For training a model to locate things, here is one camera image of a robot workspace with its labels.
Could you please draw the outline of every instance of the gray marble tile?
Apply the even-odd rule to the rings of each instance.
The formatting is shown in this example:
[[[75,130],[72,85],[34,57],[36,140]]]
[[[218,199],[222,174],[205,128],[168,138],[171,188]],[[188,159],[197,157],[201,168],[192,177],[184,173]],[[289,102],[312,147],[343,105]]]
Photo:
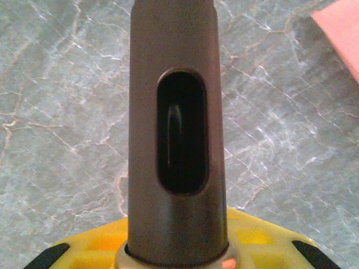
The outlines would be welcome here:
[[[359,87],[310,19],[216,1],[227,202],[359,263]],[[126,216],[133,1],[0,3],[0,267]]]

